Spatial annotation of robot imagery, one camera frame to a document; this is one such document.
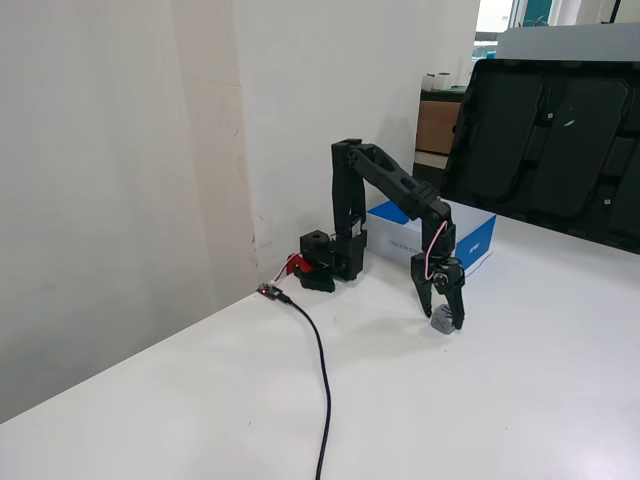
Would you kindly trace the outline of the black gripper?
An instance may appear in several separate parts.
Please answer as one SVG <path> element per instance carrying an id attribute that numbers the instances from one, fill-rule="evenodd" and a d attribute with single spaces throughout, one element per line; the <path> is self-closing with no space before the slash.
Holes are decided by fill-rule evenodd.
<path id="1" fill-rule="evenodd" d="M 430 318 L 432 315 L 432 288 L 435 288 L 446 300 L 440 306 L 446 332 L 461 330 L 465 319 L 462 296 L 465 271 L 461 260 L 452 256 L 433 260 L 426 253 L 414 255 L 411 278 L 425 316 Z"/>

